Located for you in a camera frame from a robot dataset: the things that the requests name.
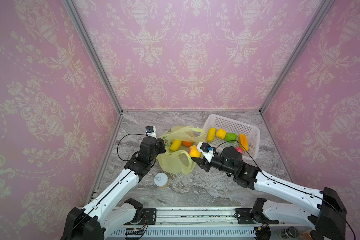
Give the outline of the yellow-green plastic bag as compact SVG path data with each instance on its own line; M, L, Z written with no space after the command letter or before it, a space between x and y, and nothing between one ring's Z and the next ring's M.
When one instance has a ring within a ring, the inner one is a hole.
M197 145L205 140L206 133L201 128L193 126L174 126L160 136L164 140L166 152L157 157L160 167L171 174L188 175L195 168L196 163L191 159L189 147L182 146L177 151L171 151L173 140L192 142Z

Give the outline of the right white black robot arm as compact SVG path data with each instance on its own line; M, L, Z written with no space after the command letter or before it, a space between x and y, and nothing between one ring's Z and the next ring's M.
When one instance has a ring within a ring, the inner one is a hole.
M219 154L208 143L189 151L192 161L209 172L215 168L233 177L242 188L264 192L288 202L286 205L256 199L251 217L256 223L275 225L281 221L311 227L330 240L346 238L347 209L338 193L330 188L320 191L299 186L262 171L243 161L234 147L226 147Z

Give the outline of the yellow mango fruit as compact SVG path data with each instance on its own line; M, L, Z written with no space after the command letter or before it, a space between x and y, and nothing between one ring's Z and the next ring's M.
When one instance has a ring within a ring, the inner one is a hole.
M182 144L183 144L183 141L181 141L181 140L173 140L173 142L170 146L170 150L173 152L177 151L182 146Z

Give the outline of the green fruit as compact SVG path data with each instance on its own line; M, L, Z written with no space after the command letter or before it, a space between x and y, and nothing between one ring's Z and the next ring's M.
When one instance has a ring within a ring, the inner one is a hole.
M237 134L235 133L227 133L225 141L228 143L234 143L237 139Z

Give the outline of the red lychee fruit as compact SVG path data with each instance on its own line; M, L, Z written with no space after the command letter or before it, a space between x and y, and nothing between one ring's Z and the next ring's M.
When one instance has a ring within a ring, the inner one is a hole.
M237 150L237 152L239 152L240 154L244 154L244 150L241 147L235 147L235 149Z

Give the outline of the yellow banana fruit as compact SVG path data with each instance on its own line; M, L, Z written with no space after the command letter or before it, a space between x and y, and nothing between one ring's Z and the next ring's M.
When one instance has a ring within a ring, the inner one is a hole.
M213 142L214 139L215 139L215 136L216 136L216 128L212 127L209 129L208 131L208 135L207 135L207 142L210 143L210 142Z

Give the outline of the peach fruit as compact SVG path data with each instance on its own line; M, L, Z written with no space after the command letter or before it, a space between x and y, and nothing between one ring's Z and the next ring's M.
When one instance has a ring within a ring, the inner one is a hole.
M196 145L190 146L188 153L191 158L200 158L202 155L202 153L197 149Z

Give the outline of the yellow lemon fruit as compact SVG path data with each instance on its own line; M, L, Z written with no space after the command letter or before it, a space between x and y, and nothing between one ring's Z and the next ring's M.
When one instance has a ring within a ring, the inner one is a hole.
M223 129L219 129L216 132L216 137L221 140L224 140L226 138L226 135L227 135L227 132Z

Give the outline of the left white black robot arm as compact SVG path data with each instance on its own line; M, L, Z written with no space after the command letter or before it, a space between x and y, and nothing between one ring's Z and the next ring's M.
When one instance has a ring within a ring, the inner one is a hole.
M82 209L73 208L67 215L63 240L105 240L126 223L138 223L143 205L133 199L114 207L151 170L159 154L166 152L164 140L146 136L140 149L128 160L119 176Z

